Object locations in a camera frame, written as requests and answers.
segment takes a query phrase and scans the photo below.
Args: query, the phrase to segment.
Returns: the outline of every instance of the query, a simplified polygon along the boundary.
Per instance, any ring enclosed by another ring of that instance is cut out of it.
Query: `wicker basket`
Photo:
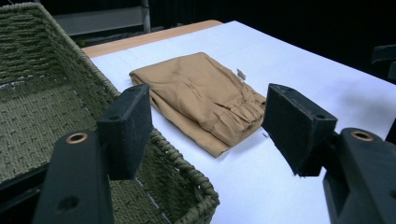
[[[46,164],[64,134],[94,130],[119,93],[39,4],[0,7],[0,50],[2,183]],[[219,204],[156,130],[137,179],[110,183],[117,223],[208,223]]]

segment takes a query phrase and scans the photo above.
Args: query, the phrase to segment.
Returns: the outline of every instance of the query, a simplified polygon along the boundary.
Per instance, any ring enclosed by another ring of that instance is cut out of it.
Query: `white table surface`
[[[119,91],[136,68],[202,51],[266,96],[268,84],[289,86],[338,118],[336,131],[361,128],[385,138],[396,117],[396,87],[361,71],[263,34],[237,21],[92,58]],[[215,159],[152,109],[154,126],[209,177],[221,204],[212,223],[330,223],[322,179],[294,176],[260,128]]]

